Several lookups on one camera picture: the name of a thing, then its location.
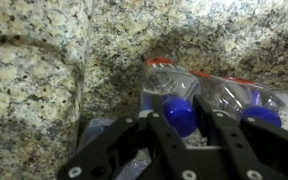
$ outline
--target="screw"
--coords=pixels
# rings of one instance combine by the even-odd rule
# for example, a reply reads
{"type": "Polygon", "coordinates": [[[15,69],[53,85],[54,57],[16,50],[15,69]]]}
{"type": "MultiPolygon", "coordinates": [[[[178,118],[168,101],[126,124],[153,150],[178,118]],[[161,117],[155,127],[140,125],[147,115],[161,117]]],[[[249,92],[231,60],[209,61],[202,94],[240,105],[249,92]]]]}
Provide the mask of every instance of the screw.
{"type": "Polygon", "coordinates": [[[216,116],[218,116],[218,117],[223,117],[224,114],[223,114],[223,113],[216,113],[216,116]]]}
{"type": "Polygon", "coordinates": [[[157,113],[153,113],[153,117],[160,117],[160,115],[157,113]]]}
{"type": "Polygon", "coordinates": [[[248,117],[247,120],[248,120],[249,122],[255,122],[255,119],[254,119],[254,118],[251,118],[251,117],[248,117]]]}
{"type": "Polygon", "coordinates": [[[126,118],[125,121],[126,121],[127,123],[132,123],[132,122],[133,122],[133,119],[132,119],[132,118],[126,118]]]}
{"type": "Polygon", "coordinates": [[[255,170],[248,170],[246,172],[246,175],[250,180],[262,180],[263,179],[262,174],[255,170]]]}
{"type": "Polygon", "coordinates": [[[72,167],[69,171],[68,171],[68,176],[70,178],[76,178],[78,176],[80,176],[82,174],[82,169],[80,167],[72,167]]]}
{"type": "Polygon", "coordinates": [[[196,180],[196,174],[192,170],[183,171],[182,177],[184,180],[196,180]]]}

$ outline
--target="plastic water bottle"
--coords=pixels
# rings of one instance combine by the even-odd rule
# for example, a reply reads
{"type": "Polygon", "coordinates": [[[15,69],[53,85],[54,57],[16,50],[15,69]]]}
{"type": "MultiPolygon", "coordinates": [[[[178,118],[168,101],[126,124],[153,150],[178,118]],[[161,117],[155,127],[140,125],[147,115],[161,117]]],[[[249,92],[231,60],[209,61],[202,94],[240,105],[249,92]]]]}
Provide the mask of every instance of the plastic water bottle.
{"type": "MultiPolygon", "coordinates": [[[[89,121],[77,146],[77,152],[79,152],[87,144],[92,142],[96,137],[103,133],[113,122],[114,120],[110,118],[94,118],[89,121]]],[[[147,150],[140,150],[137,156],[123,167],[116,180],[134,180],[150,163],[151,158],[147,150]]]]}
{"type": "Polygon", "coordinates": [[[288,130],[288,91],[233,77],[194,72],[205,100],[231,118],[253,116],[288,130]]]}
{"type": "Polygon", "coordinates": [[[192,97],[200,93],[198,78],[171,60],[158,57],[146,62],[141,94],[141,110],[151,110],[151,96],[162,97],[164,116],[180,137],[189,136],[197,127],[192,97]]]}
{"type": "Polygon", "coordinates": [[[263,107],[274,110],[282,119],[282,128],[288,130],[288,91],[266,87],[260,90],[263,107]]]}

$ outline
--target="granite countertop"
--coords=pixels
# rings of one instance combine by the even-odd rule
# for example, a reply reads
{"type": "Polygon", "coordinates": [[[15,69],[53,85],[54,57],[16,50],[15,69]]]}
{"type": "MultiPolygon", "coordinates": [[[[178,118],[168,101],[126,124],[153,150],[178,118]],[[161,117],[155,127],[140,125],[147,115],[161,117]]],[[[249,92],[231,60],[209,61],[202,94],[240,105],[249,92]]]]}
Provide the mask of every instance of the granite countertop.
{"type": "Polygon", "coordinates": [[[153,56],[288,89],[288,1],[37,2],[0,1],[0,179],[54,179],[80,110],[136,115],[153,56]]]}
{"type": "Polygon", "coordinates": [[[92,19],[83,119],[135,116],[154,56],[288,89],[288,1],[110,0],[92,19]]]}
{"type": "Polygon", "coordinates": [[[55,179],[72,155],[90,8],[0,1],[0,179],[55,179]]]}

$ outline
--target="bottle label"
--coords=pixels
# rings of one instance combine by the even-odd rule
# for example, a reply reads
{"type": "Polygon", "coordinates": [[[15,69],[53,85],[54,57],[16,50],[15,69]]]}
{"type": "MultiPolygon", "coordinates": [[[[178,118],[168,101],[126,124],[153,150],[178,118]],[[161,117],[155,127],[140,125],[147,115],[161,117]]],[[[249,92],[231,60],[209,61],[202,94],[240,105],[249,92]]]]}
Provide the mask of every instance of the bottle label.
{"type": "Polygon", "coordinates": [[[192,74],[195,74],[197,76],[200,76],[200,77],[209,77],[211,76],[210,74],[207,74],[207,73],[204,73],[204,72],[200,72],[200,71],[191,71],[192,74]]]}
{"type": "Polygon", "coordinates": [[[156,57],[149,59],[146,62],[146,65],[149,69],[176,69],[178,72],[188,72],[185,68],[181,66],[174,65],[172,60],[164,57],[156,57]]]}

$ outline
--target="blue bottle cap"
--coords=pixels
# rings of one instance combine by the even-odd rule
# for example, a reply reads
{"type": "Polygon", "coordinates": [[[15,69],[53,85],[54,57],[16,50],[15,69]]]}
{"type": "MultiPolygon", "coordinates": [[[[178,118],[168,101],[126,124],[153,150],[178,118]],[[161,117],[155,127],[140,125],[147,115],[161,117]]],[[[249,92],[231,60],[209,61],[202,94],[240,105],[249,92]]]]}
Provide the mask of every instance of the blue bottle cap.
{"type": "Polygon", "coordinates": [[[262,119],[277,127],[282,127],[282,120],[280,116],[272,110],[260,106],[250,106],[244,109],[244,111],[241,114],[241,117],[250,117],[250,116],[262,119]]]}
{"type": "Polygon", "coordinates": [[[163,102],[164,116],[180,137],[186,137],[197,127],[197,116],[191,103],[178,96],[169,96],[163,102]]]}

